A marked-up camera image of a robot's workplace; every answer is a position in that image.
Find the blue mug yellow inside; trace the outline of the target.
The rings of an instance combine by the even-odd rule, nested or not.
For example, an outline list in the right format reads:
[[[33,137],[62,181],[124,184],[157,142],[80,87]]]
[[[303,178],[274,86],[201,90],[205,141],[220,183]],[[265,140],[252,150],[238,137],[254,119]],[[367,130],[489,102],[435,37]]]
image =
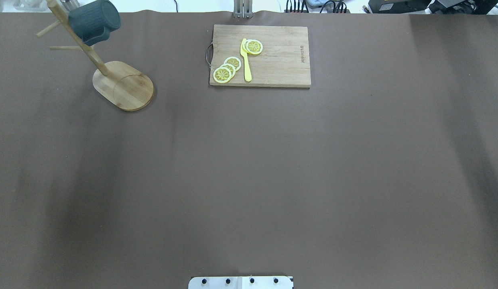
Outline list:
[[[117,8],[109,0],[95,0],[78,7],[69,12],[68,20],[74,33],[89,47],[106,41],[122,25]]]

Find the wooden mug rack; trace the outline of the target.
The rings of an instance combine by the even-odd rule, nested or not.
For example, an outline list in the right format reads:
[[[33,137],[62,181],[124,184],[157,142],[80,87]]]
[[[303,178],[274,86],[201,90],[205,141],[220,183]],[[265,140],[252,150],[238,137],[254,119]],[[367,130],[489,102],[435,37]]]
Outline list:
[[[97,68],[92,77],[95,90],[121,110],[135,111],[148,105],[155,94],[155,88],[147,75],[122,61],[109,61],[106,63],[102,61],[95,51],[94,45],[87,46],[74,33],[69,25],[69,13],[64,11],[59,1],[48,0],[47,7],[57,20],[37,33],[38,38],[43,37],[61,24],[77,45],[73,47],[53,46],[50,47],[51,50],[83,51]]]

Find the yellow plastic knife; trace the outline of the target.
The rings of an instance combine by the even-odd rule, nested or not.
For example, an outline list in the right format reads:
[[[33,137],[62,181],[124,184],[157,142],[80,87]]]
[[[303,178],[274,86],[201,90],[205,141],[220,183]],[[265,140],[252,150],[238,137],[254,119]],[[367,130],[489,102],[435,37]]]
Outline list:
[[[244,48],[246,41],[247,41],[246,38],[243,38],[242,41],[241,41],[240,55],[243,58],[244,80],[246,82],[251,82],[252,81],[252,74],[251,74],[251,69],[250,69],[250,64],[249,64],[248,53],[247,53],[247,51]]]

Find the bamboo cutting board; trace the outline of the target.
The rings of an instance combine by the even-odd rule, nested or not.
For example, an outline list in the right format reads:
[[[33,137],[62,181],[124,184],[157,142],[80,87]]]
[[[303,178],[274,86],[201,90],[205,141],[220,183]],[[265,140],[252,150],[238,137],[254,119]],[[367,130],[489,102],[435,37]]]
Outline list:
[[[252,81],[244,80],[243,58],[240,46],[243,38],[256,39],[263,44],[259,55],[248,54]],[[310,88],[311,64],[307,27],[254,26],[241,24],[215,24],[212,38],[213,55],[209,83],[213,71],[227,57],[235,56],[242,66],[224,86]]]

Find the black monitor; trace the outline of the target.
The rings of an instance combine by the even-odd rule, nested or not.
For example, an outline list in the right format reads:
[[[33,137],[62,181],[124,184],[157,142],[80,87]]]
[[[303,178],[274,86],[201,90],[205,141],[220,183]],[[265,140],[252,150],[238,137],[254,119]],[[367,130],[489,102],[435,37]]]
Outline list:
[[[373,14],[404,14],[425,11],[432,0],[369,0]]]

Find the aluminium frame post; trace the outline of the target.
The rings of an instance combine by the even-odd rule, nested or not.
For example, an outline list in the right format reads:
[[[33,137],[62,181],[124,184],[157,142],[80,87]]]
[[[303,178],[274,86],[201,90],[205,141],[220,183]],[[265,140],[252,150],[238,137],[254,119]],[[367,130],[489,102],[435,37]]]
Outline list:
[[[234,0],[234,18],[250,19],[253,17],[252,0]]]

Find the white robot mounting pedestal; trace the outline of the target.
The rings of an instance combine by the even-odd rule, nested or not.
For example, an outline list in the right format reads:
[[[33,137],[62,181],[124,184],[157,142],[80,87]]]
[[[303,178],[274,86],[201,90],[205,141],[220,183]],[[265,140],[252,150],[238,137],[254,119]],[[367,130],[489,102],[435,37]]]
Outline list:
[[[294,289],[289,276],[207,276],[190,279],[189,289]]]

